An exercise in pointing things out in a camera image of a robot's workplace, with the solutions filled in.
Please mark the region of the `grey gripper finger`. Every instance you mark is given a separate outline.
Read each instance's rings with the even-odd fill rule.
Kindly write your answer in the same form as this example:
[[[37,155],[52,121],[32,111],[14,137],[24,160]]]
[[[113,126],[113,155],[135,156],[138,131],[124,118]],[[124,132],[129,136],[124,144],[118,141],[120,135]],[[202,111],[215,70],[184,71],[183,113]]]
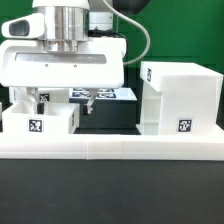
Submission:
[[[86,104],[83,105],[83,114],[89,115],[92,112],[92,105],[97,98],[98,90],[97,89],[90,89],[89,90],[90,99]]]
[[[43,114],[44,113],[44,103],[40,101],[38,95],[38,89],[27,87],[26,88],[27,95],[32,102],[33,110],[35,114]]]

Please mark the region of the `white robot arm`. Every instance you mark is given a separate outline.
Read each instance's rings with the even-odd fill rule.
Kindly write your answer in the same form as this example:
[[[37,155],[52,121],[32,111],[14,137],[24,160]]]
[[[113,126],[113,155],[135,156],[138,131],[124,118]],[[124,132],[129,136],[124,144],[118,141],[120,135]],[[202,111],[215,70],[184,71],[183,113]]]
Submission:
[[[113,30],[118,17],[141,28],[127,15],[138,13],[150,0],[33,0],[30,15],[1,26],[0,84],[24,87],[38,104],[40,88],[86,88],[92,112],[98,90],[124,83],[128,41]]]

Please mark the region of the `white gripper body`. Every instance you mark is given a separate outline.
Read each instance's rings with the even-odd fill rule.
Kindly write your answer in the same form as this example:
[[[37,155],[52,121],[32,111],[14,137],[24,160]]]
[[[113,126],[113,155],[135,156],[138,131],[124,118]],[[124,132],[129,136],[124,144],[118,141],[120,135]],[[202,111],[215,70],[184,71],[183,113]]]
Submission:
[[[6,40],[0,45],[0,83],[5,87],[120,88],[123,38],[90,38],[77,52],[51,53],[42,41]]]

